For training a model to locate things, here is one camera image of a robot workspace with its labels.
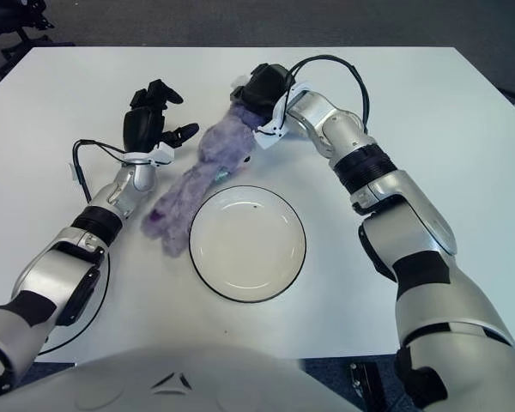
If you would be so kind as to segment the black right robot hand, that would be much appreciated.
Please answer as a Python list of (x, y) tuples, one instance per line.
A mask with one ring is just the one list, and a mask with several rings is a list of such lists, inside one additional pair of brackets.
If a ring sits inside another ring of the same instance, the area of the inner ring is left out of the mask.
[(311, 90), (308, 82), (295, 81), (280, 64), (260, 64), (250, 76), (240, 76), (232, 84), (230, 100), (264, 118), (253, 128), (262, 149), (271, 148), (290, 131), (288, 109)]

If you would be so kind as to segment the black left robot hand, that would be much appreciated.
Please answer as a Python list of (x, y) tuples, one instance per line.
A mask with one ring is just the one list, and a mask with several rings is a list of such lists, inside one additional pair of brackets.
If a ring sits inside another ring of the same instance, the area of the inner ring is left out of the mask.
[(130, 110), (124, 115), (124, 163), (161, 167), (173, 162), (174, 150), (199, 132), (196, 123), (164, 131), (167, 103), (183, 101), (161, 79), (135, 92)]

